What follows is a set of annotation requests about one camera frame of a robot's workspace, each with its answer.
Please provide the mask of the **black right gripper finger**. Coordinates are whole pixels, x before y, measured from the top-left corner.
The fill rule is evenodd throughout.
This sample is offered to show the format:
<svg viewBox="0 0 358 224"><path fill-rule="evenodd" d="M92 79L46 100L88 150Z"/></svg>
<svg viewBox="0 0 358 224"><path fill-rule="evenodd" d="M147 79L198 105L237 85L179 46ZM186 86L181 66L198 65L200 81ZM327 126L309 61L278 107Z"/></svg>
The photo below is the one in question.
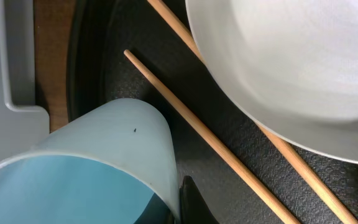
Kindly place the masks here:
<svg viewBox="0 0 358 224"><path fill-rule="evenodd" d="M219 224L189 175L180 188L180 218L181 224Z"/></svg>

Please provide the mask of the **light blue cup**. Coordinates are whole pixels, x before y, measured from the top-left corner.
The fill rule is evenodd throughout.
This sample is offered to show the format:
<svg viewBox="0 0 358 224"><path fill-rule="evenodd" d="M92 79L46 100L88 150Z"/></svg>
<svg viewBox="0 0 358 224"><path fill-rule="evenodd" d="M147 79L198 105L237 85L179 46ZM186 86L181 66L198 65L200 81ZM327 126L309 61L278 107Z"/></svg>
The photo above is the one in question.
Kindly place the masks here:
<svg viewBox="0 0 358 224"><path fill-rule="evenodd" d="M0 223L179 221L170 128L144 101L110 101L0 156Z"/></svg>

